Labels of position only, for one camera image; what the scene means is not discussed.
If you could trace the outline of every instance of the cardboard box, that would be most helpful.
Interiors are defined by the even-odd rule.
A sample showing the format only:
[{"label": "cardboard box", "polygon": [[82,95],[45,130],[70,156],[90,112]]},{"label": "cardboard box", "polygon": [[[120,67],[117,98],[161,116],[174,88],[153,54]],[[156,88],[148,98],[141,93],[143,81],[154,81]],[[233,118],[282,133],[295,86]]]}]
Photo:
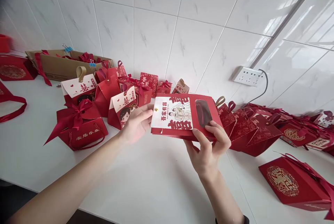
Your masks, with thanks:
[{"label": "cardboard box", "polygon": [[[28,58],[34,64],[34,67],[38,69],[35,53],[42,53],[42,51],[26,51]],[[96,63],[96,70],[93,70],[90,68],[89,63],[79,61],[79,56],[83,55],[83,52],[71,51],[67,53],[65,50],[59,49],[48,50],[48,53],[50,55],[41,54],[41,62],[43,71],[49,80],[64,81],[74,79],[77,77],[76,70],[78,66],[84,66],[87,70],[87,74],[94,74],[96,70],[102,68],[101,63]],[[60,58],[56,56],[57,54],[59,56],[70,55],[72,59]],[[93,57],[96,61],[97,58],[100,58],[102,61],[109,61],[110,64],[113,66],[113,61],[109,58],[104,58],[96,55],[94,55]]]}]

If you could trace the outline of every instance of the red gift box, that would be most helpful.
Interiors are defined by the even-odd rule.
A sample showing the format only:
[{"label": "red gift box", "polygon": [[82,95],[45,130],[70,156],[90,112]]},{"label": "red gift box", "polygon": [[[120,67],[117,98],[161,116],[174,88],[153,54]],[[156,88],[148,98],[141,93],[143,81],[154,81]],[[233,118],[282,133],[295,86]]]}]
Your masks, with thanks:
[{"label": "red gift box", "polygon": [[118,77],[112,71],[109,72],[106,68],[99,69],[97,74],[101,75],[99,80],[102,80],[97,85],[95,94],[95,104],[102,117],[108,117],[111,97],[119,94],[121,90],[118,86]]},{"label": "red gift box", "polygon": [[135,87],[113,96],[110,100],[108,111],[108,124],[121,130],[127,122],[130,114],[138,107]]},{"label": "red gift box", "polygon": [[156,94],[157,93],[170,94],[170,89],[171,88],[172,88],[172,83],[168,82],[168,80],[160,81],[157,85]]},{"label": "red gift box", "polygon": [[307,163],[289,154],[259,166],[278,199],[285,205],[308,211],[329,210],[325,219],[334,220],[334,186]]},{"label": "red gift box", "polygon": [[250,114],[250,111],[248,111],[247,114],[248,116],[241,109],[238,109],[233,113],[233,115],[237,119],[237,123],[234,126],[233,131],[230,135],[230,149],[232,150],[242,151],[258,130],[258,127],[250,119],[250,117],[252,116],[252,114]]},{"label": "red gift box", "polygon": [[37,75],[37,70],[27,58],[13,55],[0,55],[1,80],[34,80]]},{"label": "red gift box", "polygon": [[156,97],[156,89],[158,84],[158,76],[154,74],[148,73],[140,73],[140,84],[149,87],[152,89],[152,98]]},{"label": "red gift box", "polygon": [[197,141],[192,129],[197,128],[211,141],[215,136],[204,127],[214,120],[222,126],[213,99],[195,94],[157,94],[151,133]]},{"label": "red gift box", "polygon": [[[84,99],[79,106],[68,103],[65,106],[68,108],[57,111],[57,124],[46,143],[58,136],[70,149],[77,151],[94,147],[104,140],[108,131],[93,102]],[[100,138],[98,143],[85,147]]]},{"label": "red gift box", "polygon": [[[232,113],[232,110],[236,107],[236,104],[233,101],[230,101],[229,105],[226,105],[224,103],[225,98],[223,99],[223,101],[221,101],[222,97],[220,97],[217,100],[215,105],[216,105],[216,108],[217,108],[219,118],[222,122],[223,128],[224,128],[226,134],[228,135],[228,137],[230,137],[230,135],[233,131],[233,128],[234,128],[235,124],[237,123],[237,119]],[[224,103],[224,104],[221,107],[218,108],[218,106],[221,103]]]},{"label": "red gift box", "polygon": [[137,105],[139,107],[144,106],[145,104],[149,104],[151,102],[152,90],[148,87],[143,86],[140,83],[136,83],[135,85],[133,83],[126,82],[122,86],[122,91],[126,91],[132,86],[135,87]]}]

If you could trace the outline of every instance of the gold circular emblem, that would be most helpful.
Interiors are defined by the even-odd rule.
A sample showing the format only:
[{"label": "gold circular emblem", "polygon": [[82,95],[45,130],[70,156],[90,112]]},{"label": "gold circular emblem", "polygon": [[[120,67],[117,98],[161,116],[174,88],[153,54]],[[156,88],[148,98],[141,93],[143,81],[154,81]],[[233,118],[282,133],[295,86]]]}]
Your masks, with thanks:
[{"label": "gold circular emblem", "polygon": [[284,130],[284,134],[286,137],[290,138],[291,140],[294,140],[294,141],[301,141],[303,139],[305,139],[305,135],[300,137],[298,135],[298,130],[297,129],[294,129],[294,128],[288,128],[286,130]]},{"label": "gold circular emblem", "polygon": [[3,65],[0,67],[0,74],[12,79],[21,79],[25,77],[25,71],[22,68],[13,65]]},{"label": "gold circular emblem", "polygon": [[267,169],[267,177],[275,189],[286,196],[299,194],[298,183],[295,178],[285,169],[271,166]]}]

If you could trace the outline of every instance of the electrical outlet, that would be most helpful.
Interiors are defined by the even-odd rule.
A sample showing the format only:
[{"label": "electrical outlet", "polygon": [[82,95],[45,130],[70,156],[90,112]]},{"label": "electrical outlet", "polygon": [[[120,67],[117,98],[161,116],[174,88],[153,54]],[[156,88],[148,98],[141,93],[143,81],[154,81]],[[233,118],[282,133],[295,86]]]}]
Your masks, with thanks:
[{"label": "electrical outlet", "polygon": [[244,66],[240,66],[235,75],[232,77],[232,81],[253,87],[257,87],[264,80],[265,75],[262,71]]}]

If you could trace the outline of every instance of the gold pattern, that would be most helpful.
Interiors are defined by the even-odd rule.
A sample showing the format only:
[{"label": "gold pattern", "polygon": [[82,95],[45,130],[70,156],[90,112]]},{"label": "gold pattern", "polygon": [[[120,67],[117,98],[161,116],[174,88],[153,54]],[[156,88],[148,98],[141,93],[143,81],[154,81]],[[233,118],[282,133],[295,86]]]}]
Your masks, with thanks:
[{"label": "gold pattern", "polygon": [[12,79],[21,79],[26,73],[22,68],[13,65],[3,65],[0,67],[0,74]]}]

